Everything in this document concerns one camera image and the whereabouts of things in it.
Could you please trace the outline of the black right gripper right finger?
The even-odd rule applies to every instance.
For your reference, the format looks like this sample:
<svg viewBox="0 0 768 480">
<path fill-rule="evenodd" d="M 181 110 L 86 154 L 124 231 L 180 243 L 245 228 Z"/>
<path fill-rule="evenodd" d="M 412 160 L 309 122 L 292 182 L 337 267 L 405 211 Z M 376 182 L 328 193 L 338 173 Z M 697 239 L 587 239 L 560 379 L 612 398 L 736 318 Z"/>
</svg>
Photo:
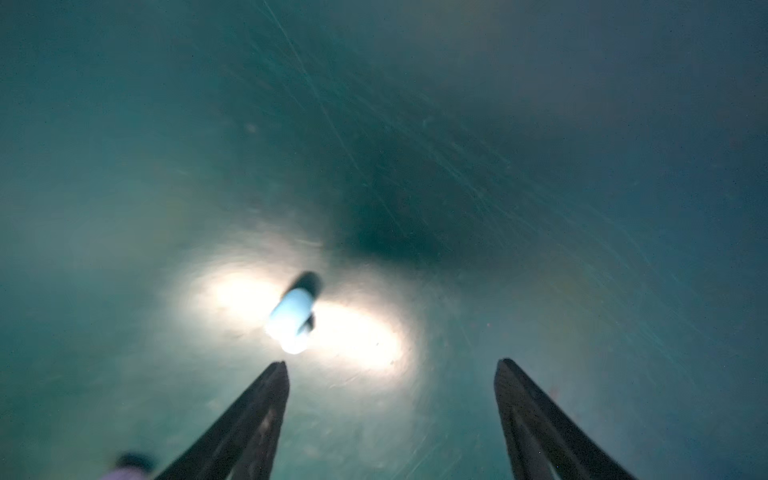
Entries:
<svg viewBox="0 0 768 480">
<path fill-rule="evenodd" d="M 516 479 L 632 479 L 513 360 L 501 359 L 494 393 Z"/>
</svg>

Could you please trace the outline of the light blue earbud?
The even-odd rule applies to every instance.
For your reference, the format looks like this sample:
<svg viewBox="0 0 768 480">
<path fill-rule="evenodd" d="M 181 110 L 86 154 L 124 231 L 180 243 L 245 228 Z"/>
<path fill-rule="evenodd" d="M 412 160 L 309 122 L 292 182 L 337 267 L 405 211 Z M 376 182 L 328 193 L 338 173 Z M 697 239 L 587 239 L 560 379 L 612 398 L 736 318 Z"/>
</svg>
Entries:
<svg viewBox="0 0 768 480">
<path fill-rule="evenodd" d="M 306 289 L 289 290 L 271 311 L 265 332 L 279 343 L 284 352 L 299 354 L 309 345 L 313 330 L 315 297 Z"/>
</svg>

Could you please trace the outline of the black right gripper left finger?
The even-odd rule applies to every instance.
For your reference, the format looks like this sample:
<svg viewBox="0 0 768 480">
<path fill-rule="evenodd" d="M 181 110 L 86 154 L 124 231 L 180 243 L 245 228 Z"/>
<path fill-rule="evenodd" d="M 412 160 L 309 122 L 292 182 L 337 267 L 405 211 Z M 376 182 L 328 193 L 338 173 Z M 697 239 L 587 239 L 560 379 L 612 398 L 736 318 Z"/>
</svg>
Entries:
<svg viewBox="0 0 768 480">
<path fill-rule="evenodd" d="M 290 382 L 283 361 L 271 363 L 160 479 L 268 479 Z"/>
</svg>

